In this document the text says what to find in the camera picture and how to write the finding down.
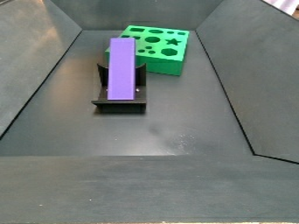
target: hole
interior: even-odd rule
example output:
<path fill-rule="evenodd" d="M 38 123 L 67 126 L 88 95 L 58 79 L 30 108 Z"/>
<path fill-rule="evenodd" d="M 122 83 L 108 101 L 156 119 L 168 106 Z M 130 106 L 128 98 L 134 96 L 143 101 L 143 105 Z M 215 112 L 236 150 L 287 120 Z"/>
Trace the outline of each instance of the hole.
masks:
<path fill-rule="evenodd" d="M 144 41 L 148 43 L 158 43 L 160 39 L 158 37 L 148 37 L 144 39 Z"/>
<path fill-rule="evenodd" d="M 150 32 L 151 32 L 151 33 L 164 33 L 164 32 L 160 31 L 160 30 L 151 30 Z"/>
<path fill-rule="evenodd" d="M 143 28 L 131 28 L 131 32 L 143 32 L 146 29 Z"/>
<path fill-rule="evenodd" d="M 166 55 L 166 56 L 174 56 L 178 54 L 178 51 L 174 50 L 172 48 L 166 48 L 162 50 L 162 54 Z"/>
<path fill-rule="evenodd" d="M 176 38 L 167 39 L 166 41 L 167 41 L 167 45 L 175 45 L 175 46 L 178 46 L 179 43 L 182 43 L 182 41 L 178 41 Z"/>

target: dark gray surface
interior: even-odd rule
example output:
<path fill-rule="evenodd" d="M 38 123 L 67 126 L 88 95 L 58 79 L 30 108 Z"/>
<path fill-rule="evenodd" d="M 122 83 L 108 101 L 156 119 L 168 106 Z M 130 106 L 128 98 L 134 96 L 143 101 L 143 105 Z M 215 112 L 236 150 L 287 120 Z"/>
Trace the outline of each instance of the dark gray surface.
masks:
<path fill-rule="evenodd" d="M 299 162 L 298 21 L 226 0 L 198 33 L 255 153 Z"/>
<path fill-rule="evenodd" d="M 84 30 L 128 25 L 195 30 L 223 0 L 52 0 Z"/>
<path fill-rule="evenodd" d="M 251 155 L 195 32 L 182 77 L 148 75 L 147 115 L 94 114 L 118 33 L 82 33 L 0 142 L 3 155 L 84 156 L 0 157 L 0 222 L 296 222 L 299 166 Z M 190 155 L 96 156 L 167 150 Z"/>
<path fill-rule="evenodd" d="M 80 33 L 50 1 L 0 5 L 0 136 Z"/>
<path fill-rule="evenodd" d="M 299 166 L 223 154 L 0 157 L 0 222 L 298 222 Z"/>
<path fill-rule="evenodd" d="M 102 115 L 98 62 L 120 31 L 84 31 L 0 142 L 1 156 L 250 153 L 195 31 L 182 77 L 147 74 L 144 115 Z"/>

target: star-shaped hole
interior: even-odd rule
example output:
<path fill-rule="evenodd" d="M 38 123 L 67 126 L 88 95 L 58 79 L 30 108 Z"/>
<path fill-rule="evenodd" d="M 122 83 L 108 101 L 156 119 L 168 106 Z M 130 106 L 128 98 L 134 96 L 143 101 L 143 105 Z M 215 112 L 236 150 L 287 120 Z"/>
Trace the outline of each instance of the star-shaped hole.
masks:
<path fill-rule="evenodd" d="M 182 43 L 182 41 L 178 41 L 176 38 L 167 39 L 166 41 L 167 41 L 167 45 L 176 45 L 178 46 L 178 44 Z"/>

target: bin floor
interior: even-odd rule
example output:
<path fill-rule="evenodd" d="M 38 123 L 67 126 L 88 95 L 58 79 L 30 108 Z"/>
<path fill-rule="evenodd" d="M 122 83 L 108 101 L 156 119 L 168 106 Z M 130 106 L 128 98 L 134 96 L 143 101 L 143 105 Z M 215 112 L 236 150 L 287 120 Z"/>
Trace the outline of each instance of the bin floor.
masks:
<path fill-rule="evenodd" d="M 98 62 L 119 31 L 84 31 L 0 143 L 0 156 L 250 154 L 192 31 L 182 77 L 148 73 L 144 115 L 102 115 Z"/>
<path fill-rule="evenodd" d="M 0 222 L 296 222 L 299 166 L 252 156 L 195 32 L 147 113 L 98 112 L 118 34 L 80 34 L 0 142 Z"/>

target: green shape sorter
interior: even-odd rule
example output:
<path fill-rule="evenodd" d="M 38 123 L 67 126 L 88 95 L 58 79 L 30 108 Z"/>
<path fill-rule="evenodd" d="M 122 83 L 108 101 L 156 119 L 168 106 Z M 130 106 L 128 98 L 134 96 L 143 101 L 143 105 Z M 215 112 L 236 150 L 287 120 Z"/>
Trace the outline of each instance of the green shape sorter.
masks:
<path fill-rule="evenodd" d="M 146 63 L 148 72 L 182 74 L 188 31 L 130 25 L 119 37 L 135 38 L 138 66 Z"/>

